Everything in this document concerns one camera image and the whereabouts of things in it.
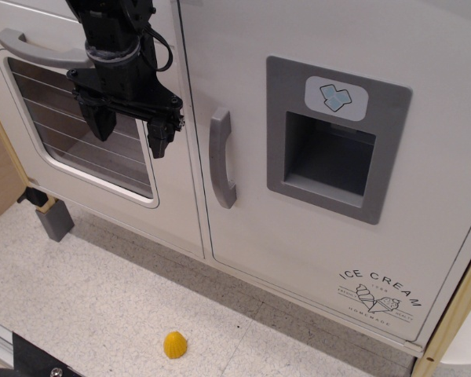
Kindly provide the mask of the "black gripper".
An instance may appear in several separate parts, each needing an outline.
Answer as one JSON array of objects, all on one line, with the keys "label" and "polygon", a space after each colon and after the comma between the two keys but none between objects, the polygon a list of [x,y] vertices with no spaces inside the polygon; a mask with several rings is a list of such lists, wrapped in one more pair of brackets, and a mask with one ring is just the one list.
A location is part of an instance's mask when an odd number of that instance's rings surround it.
[{"label": "black gripper", "polygon": [[163,158],[176,129],[184,125],[182,99],[168,90],[143,57],[94,68],[72,68],[67,78],[73,95],[94,136],[106,141],[116,125],[116,115],[147,121],[148,146],[154,159]]}]

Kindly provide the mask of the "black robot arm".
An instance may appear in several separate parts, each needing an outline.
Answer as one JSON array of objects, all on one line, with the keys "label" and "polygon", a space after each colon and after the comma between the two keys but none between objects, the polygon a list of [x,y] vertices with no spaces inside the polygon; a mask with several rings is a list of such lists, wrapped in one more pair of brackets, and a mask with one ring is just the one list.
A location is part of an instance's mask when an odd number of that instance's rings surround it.
[{"label": "black robot arm", "polygon": [[167,41],[149,23],[156,12],[153,3],[69,1],[68,6],[83,26],[86,54],[94,64],[67,73],[89,128],[106,141],[118,114],[145,121],[148,147],[154,158],[162,158],[184,118],[182,99],[157,78],[171,67],[173,56],[158,64],[154,43]]}]

